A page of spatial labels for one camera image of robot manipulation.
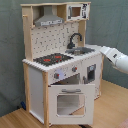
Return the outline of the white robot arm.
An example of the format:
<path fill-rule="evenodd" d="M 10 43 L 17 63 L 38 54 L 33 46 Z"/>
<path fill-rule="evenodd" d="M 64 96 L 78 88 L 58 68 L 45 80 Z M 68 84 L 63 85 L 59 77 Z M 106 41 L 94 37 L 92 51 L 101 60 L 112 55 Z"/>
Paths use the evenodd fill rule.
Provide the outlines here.
<path fill-rule="evenodd" d="M 111 62 L 113 67 L 128 74 L 128 56 L 118 51 L 116 48 L 103 46 L 100 52 Z"/>

